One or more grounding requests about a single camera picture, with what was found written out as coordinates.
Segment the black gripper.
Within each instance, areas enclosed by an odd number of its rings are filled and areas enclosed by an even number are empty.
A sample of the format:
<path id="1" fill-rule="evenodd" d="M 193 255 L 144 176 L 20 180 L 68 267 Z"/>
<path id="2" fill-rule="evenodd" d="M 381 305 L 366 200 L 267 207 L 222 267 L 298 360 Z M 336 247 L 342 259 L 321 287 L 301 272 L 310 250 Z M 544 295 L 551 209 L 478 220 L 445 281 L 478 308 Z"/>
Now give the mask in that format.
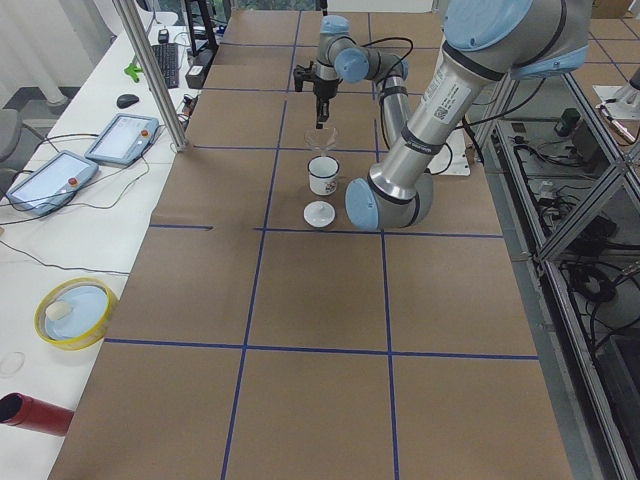
<path id="1" fill-rule="evenodd" d="M 337 80 L 314 80 L 313 92 L 316 95 L 316 126 L 323 127 L 328 121 L 330 101 L 337 95 Z"/>

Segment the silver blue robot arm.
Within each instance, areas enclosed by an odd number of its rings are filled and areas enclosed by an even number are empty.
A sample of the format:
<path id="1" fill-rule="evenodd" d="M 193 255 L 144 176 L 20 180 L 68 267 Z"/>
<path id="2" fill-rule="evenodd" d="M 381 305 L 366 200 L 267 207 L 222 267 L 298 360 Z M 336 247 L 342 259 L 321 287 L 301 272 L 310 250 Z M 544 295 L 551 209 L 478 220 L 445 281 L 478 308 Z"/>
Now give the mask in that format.
<path id="1" fill-rule="evenodd" d="M 346 18 L 321 21 L 311 81 L 318 123 L 340 82 L 374 82 L 390 150 L 366 178 L 351 181 L 345 207 L 362 230 L 405 228 L 420 222 L 433 199 L 432 159 L 441 151 L 482 89 L 505 75 L 545 78 L 586 60 L 592 18 L 589 1 L 449 1 L 442 14 L 442 62 L 415 110 L 408 105 L 407 66 L 399 56 L 359 46 Z"/>

